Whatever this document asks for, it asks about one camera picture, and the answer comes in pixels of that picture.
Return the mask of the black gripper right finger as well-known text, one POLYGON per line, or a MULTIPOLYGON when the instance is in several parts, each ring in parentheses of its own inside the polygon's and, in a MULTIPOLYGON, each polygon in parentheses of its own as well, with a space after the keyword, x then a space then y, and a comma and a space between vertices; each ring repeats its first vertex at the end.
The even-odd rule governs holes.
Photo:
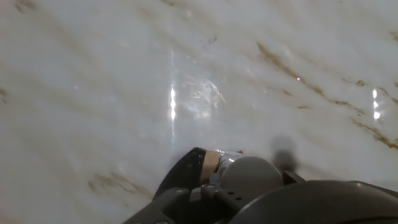
POLYGON ((250 200, 236 189, 224 189, 220 184, 206 184, 193 189, 188 201, 177 209, 178 224, 227 223, 250 200))

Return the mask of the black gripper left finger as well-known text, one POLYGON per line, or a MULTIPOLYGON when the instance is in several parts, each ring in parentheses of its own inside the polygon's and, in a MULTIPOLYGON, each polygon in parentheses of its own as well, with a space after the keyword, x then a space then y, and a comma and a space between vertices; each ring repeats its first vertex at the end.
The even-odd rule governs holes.
POLYGON ((190 191, 172 188, 156 197, 123 224, 176 224, 181 209, 189 202, 190 191))

